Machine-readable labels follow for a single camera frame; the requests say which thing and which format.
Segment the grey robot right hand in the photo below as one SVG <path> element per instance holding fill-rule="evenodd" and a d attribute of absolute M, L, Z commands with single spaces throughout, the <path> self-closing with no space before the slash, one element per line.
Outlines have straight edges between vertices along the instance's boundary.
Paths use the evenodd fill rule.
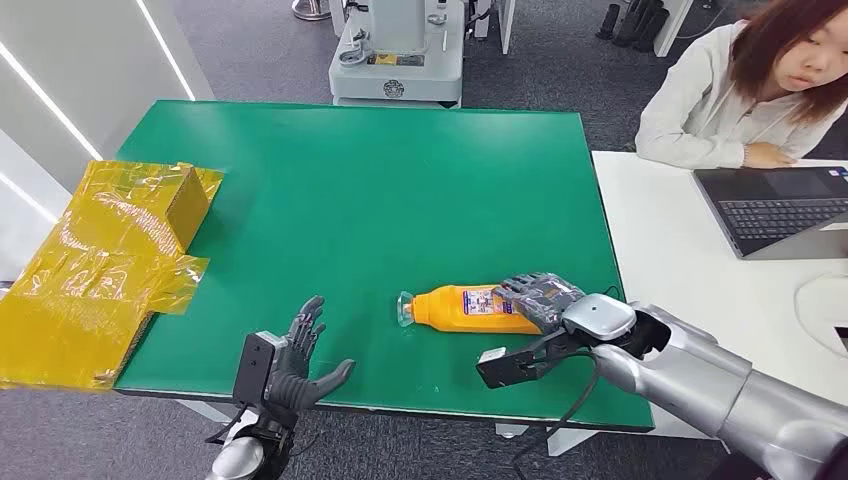
<path fill-rule="evenodd" d="M 493 294 L 545 335 L 560 329 L 581 332 L 599 341 L 618 339 L 637 322 L 628 304 L 604 294 L 586 294 L 553 273 L 530 273 L 508 278 Z"/>

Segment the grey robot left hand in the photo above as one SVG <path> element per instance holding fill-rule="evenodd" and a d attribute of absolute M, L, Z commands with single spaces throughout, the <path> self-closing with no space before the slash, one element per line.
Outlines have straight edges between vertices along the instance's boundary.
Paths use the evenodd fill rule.
<path fill-rule="evenodd" d="M 356 362 L 345 359 L 321 378 L 309 378 L 311 358 L 325 329 L 323 323 L 317 322 L 323 304 L 324 298 L 315 295 L 301 306 L 292 319 L 289 331 L 283 337 L 285 345 L 269 377 L 265 396 L 268 403 L 292 412 L 310 409 L 346 383 L 351 376 Z"/>

